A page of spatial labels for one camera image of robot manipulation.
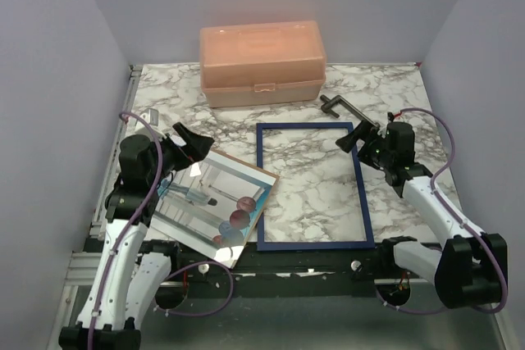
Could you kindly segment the photo print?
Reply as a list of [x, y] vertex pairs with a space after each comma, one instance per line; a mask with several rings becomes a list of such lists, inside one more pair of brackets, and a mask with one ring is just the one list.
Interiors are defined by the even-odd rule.
[[278, 180], [278, 175], [212, 150], [162, 183], [146, 239], [176, 241], [232, 268]]

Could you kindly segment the blue wooden picture frame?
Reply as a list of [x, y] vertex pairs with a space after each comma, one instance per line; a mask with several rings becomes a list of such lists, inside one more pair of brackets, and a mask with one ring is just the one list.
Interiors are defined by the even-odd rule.
[[[351, 122], [295, 122], [295, 123], [257, 123], [256, 145], [257, 145], [257, 167], [263, 168], [263, 132], [265, 130], [346, 130], [348, 133], [354, 130]], [[357, 149], [351, 151], [356, 176], [358, 199], [363, 219], [365, 239], [363, 241], [333, 241], [333, 242], [267, 242], [264, 240], [265, 223], [262, 218], [257, 225], [259, 252], [302, 252], [315, 250], [350, 250], [350, 249], [373, 249], [375, 247], [372, 232], [368, 199], [363, 182], [363, 175], [357, 157]]]

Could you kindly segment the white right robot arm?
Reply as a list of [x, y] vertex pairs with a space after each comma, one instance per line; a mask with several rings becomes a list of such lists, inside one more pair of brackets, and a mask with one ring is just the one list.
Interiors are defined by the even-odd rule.
[[508, 297], [507, 244], [473, 224], [441, 192], [436, 177], [415, 160], [415, 133], [392, 121], [385, 132], [363, 120], [337, 140], [344, 152], [361, 143], [358, 160], [380, 170], [386, 183], [425, 220], [441, 249], [427, 248], [411, 237], [385, 239], [378, 247], [378, 270], [394, 278], [407, 270], [433, 284], [448, 309], [473, 307], [500, 311]]

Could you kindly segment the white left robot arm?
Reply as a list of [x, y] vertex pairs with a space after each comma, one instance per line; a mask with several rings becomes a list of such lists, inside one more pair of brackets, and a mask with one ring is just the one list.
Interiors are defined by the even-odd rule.
[[106, 233], [88, 299], [77, 322], [63, 327], [63, 349], [137, 349], [140, 322], [162, 280], [173, 280], [182, 268], [174, 248], [148, 251], [148, 268], [135, 273], [135, 263], [158, 204], [158, 185], [169, 174], [201, 162], [214, 140], [181, 123], [173, 126], [181, 141], [169, 135], [134, 134], [120, 143], [120, 173], [106, 207]]

